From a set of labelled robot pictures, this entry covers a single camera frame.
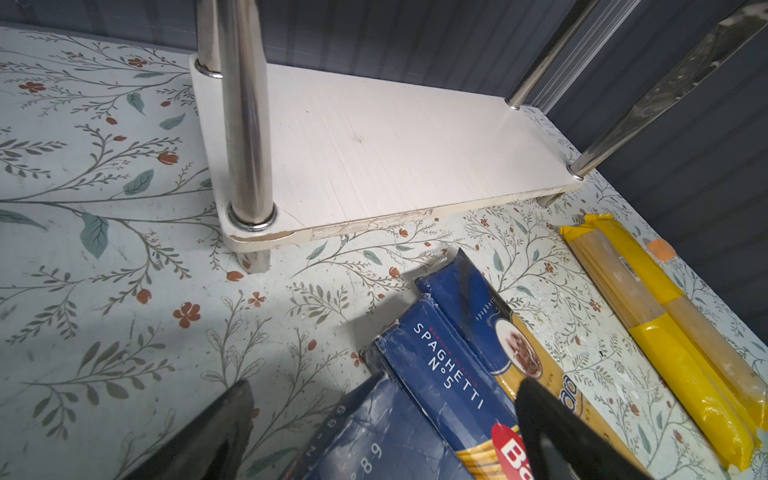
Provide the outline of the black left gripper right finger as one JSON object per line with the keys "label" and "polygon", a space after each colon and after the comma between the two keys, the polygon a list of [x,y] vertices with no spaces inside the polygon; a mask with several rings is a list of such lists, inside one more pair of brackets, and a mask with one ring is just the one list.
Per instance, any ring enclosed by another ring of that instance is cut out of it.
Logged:
{"label": "black left gripper right finger", "polygon": [[535,380],[522,381],[514,404],[534,479],[649,477]]}

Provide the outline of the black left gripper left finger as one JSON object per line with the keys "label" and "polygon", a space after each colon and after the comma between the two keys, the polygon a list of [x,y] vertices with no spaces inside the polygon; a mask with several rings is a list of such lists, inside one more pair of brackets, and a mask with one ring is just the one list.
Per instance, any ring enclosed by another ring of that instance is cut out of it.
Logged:
{"label": "black left gripper left finger", "polygon": [[128,479],[233,479],[252,431],[253,394],[240,380]]}

